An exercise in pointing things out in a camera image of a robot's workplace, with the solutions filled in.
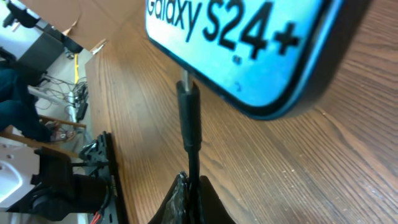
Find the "red wire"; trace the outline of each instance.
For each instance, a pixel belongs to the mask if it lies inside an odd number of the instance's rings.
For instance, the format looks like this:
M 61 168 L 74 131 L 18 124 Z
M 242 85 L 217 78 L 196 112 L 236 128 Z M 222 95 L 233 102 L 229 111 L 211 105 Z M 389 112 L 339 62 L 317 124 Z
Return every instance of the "red wire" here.
M 99 214 L 98 212 L 95 213 L 92 221 L 90 222 L 90 224 L 96 224 L 98 222 L 98 220 L 100 220 L 101 218 L 101 214 Z

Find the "brown cardboard piece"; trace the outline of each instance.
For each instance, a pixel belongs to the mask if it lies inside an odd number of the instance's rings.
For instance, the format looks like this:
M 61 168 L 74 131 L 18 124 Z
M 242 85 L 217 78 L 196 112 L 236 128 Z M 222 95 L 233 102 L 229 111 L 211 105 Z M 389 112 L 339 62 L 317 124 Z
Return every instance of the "brown cardboard piece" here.
M 145 0 L 21 0 L 85 49 L 108 40 Z

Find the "dark blue pants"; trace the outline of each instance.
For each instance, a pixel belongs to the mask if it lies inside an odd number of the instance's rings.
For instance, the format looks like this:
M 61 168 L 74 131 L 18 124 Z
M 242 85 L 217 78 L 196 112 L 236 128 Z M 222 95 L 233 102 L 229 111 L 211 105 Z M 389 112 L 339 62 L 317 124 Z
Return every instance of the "dark blue pants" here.
M 51 131 L 39 122 L 33 96 L 13 69 L 0 68 L 0 131 L 13 125 L 27 138 L 50 141 Z

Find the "yellow cable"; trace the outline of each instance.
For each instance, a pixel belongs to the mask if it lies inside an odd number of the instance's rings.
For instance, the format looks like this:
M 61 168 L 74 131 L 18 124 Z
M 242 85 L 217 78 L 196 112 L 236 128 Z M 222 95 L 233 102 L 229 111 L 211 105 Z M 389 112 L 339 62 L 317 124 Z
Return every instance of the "yellow cable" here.
M 75 84 L 79 81 L 79 64 L 78 64 L 79 54 L 75 54 Z

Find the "wood grain surface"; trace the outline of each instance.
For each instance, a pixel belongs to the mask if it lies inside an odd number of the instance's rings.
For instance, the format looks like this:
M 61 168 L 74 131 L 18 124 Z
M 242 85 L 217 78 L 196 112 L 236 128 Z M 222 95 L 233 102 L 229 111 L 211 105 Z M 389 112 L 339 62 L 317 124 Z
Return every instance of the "wood grain surface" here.
M 397 223 L 398 2 L 375 1 L 321 102 L 253 121 L 199 84 L 207 175 L 237 223 Z M 175 83 L 144 3 L 86 65 L 95 134 L 113 134 L 130 223 L 188 169 Z

